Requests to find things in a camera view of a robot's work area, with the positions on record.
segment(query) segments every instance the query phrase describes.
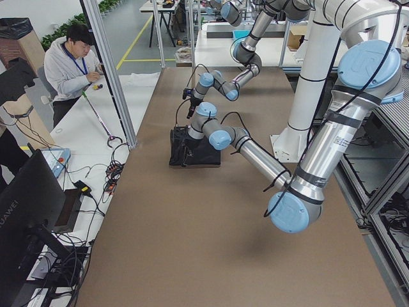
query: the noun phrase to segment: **yellow floor line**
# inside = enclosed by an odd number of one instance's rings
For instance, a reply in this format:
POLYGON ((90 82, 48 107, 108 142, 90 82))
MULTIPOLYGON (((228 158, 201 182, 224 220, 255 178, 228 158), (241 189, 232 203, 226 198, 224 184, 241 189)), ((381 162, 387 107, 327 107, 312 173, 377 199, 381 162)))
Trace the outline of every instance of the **yellow floor line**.
POLYGON ((129 52, 132 50, 132 48, 134 48, 134 45, 137 43, 137 41, 139 40, 139 38, 141 37, 143 31, 145 31, 145 29, 148 27, 149 23, 152 21, 153 15, 146 21, 145 25, 143 26, 142 30, 140 30, 140 32, 138 33, 138 35, 136 36, 135 40, 131 43, 131 45, 129 46, 128 50, 125 52, 125 54, 123 55, 123 57, 121 58, 121 61, 118 63, 118 65, 116 65, 116 70, 120 69, 122 66, 122 63, 125 61, 125 59, 127 58, 127 56, 129 55, 129 52))
MULTIPOLYGON (((124 59, 124 62, 159 62, 160 59, 124 59)), ((175 59, 165 59, 165 61, 176 61, 175 59)))

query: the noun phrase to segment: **black monitor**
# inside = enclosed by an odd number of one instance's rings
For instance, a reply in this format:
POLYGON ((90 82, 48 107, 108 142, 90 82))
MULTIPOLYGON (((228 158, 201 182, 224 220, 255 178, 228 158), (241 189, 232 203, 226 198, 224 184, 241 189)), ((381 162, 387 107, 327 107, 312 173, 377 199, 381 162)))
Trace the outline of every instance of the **black monitor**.
POLYGON ((65 194, 37 150, 0 194, 0 306, 11 306, 44 245, 70 252, 52 234, 65 194))

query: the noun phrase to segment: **person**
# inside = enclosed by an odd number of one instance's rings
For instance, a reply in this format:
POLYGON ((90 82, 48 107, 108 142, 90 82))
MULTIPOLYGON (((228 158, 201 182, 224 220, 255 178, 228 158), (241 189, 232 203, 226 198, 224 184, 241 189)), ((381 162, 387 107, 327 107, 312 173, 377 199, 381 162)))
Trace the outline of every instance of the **person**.
MULTIPOLYGON (((13 175, 16 175, 29 156, 21 150, 13 134, 2 123, 4 121, 0 118, 0 165, 6 166, 13 175)), ((0 167, 0 193, 7 185, 0 167)))
POLYGON ((90 49, 93 37, 85 24, 72 24, 66 36, 57 38, 45 53, 45 77, 57 95, 52 103, 54 127, 72 108, 82 91, 99 80, 100 62, 90 49))

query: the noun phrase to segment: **teal box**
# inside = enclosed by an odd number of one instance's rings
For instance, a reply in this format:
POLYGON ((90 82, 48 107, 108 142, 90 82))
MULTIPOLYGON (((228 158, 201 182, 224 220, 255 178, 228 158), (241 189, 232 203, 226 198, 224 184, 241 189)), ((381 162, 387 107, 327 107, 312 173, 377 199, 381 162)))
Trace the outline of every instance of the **teal box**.
POLYGON ((250 30, 234 30, 233 39, 238 40, 239 38, 245 38, 250 34, 250 30))

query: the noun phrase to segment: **gray chair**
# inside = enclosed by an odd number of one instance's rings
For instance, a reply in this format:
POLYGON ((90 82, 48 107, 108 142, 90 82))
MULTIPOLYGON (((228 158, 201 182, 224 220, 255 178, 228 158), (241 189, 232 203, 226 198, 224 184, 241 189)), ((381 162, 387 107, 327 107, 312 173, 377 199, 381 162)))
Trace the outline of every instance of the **gray chair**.
POLYGON ((52 87, 52 85, 48 82, 47 78, 45 77, 44 66, 41 66, 37 70, 38 78, 40 78, 42 84, 44 85, 45 89, 49 92, 49 96, 41 96, 41 101, 45 105, 49 105, 51 108, 51 102, 54 100, 54 97, 57 96, 57 91, 52 87))

